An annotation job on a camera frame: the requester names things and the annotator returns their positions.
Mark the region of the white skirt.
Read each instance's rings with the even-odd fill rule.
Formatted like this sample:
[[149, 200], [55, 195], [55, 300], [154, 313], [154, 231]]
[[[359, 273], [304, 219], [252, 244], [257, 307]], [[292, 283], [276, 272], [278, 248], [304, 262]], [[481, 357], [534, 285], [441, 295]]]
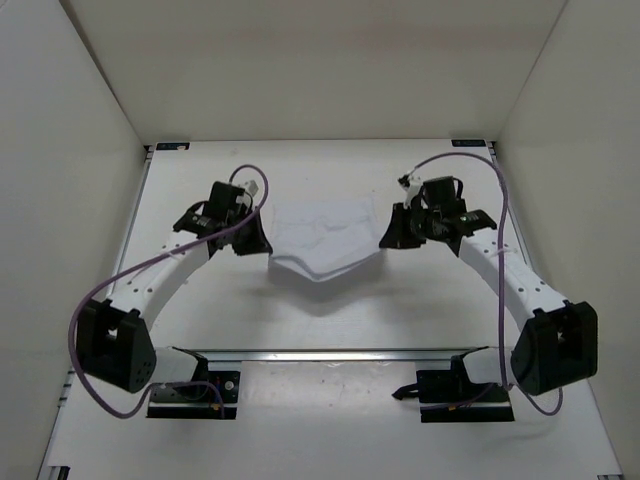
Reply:
[[325, 282], [378, 256], [380, 238], [370, 197], [280, 203], [274, 206], [268, 265]]

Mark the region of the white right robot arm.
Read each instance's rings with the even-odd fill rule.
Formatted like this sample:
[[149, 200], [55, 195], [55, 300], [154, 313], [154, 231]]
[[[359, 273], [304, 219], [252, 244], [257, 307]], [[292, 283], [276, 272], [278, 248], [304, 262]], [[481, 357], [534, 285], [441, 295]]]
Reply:
[[380, 248], [445, 244], [498, 296], [519, 332], [512, 349], [463, 355], [462, 366], [448, 376], [453, 396], [471, 400], [487, 383], [518, 386], [537, 396], [596, 374], [598, 318], [589, 303], [571, 302], [527, 266], [500, 240], [497, 223], [485, 211], [467, 208], [459, 179], [404, 175], [398, 183], [406, 198], [393, 205]]

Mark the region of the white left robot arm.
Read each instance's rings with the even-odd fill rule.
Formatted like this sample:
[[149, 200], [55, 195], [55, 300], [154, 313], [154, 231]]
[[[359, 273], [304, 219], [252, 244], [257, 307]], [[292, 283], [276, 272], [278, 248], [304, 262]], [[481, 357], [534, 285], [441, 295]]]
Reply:
[[188, 398], [208, 389], [204, 359], [184, 348], [153, 345], [151, 329], [169, 300], [226, 247], [238, 256], [269, 254], [260, 218], [267, 186], [255, 181], [213, 183], [207, 199], [188, 207], [160, 252], [111, 280], [99, 300], [89, 294], [72, 316], [69, 349], [83, 384], [91, 378], [129, 393], [174, 384]]

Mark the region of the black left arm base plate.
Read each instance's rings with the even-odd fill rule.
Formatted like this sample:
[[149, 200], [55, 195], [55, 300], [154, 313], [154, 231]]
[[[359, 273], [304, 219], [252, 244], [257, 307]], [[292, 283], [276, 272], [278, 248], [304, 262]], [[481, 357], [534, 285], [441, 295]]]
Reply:
[[171, 420], [235, 420], [241, 372], [210, 370], [208, 380], [217, 388], [221, 401], [209, 387], [156, 388], [150, 394], [146, 416]]

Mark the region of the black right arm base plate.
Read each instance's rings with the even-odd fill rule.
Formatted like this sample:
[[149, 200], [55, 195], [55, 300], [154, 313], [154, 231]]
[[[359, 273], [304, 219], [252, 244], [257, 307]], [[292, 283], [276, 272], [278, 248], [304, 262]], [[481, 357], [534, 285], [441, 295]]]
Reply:
[[421, 422], [508, 423], [515, 420], [509, 394], [493, 384], [473, 384], [450, 370], [416, 372]]

